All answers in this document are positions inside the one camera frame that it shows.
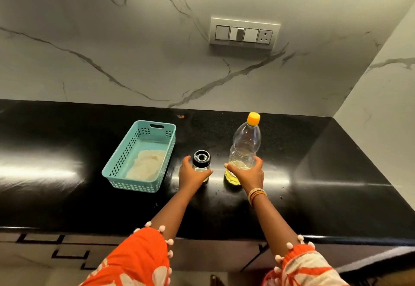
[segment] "black lid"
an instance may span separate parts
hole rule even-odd
[[[198,168],[206,168],[210,165],[210,154],[201,149],[193,155],[193,165]]]

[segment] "clear bottle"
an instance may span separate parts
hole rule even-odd
[[[204,172],[205,170],[210,169],[210,154],[205,150],[201,149],[193,155],[192,159],[193,169],[196,172]]]
[[[257,113],[250,113],[246,122],[236,130],[228,163],[240,169],[252,167],[254,156],[261,146],[261,131],[258,126],[260,118],[261,116]],[[227,169],[225,177],[231,184],[240,184],[238,178]]]

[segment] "kitchen counter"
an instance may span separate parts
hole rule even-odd
[[[246,194],[224,180],[247,113],[0,100],[0,230],[128,235],[178,190],[184,156],[214,170],[178,236],[264,240]],[[136,120],[177,126],[156,194],[113,188],[101,170]],[[262,114],[264,190],[294,231],[318,243],[415,245],[415,212],[332,118]]]

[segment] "basket handle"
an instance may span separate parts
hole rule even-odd
[[[150,124],[151,127],[155,127],[157,129],[164,129],[164,126],[162,126],[161,124]]]

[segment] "spice jar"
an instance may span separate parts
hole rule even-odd
[[[201,149],[193,155],[193,169],[196,172],[204,172],[205,170],[210,169],[210,154],[205,150]]]

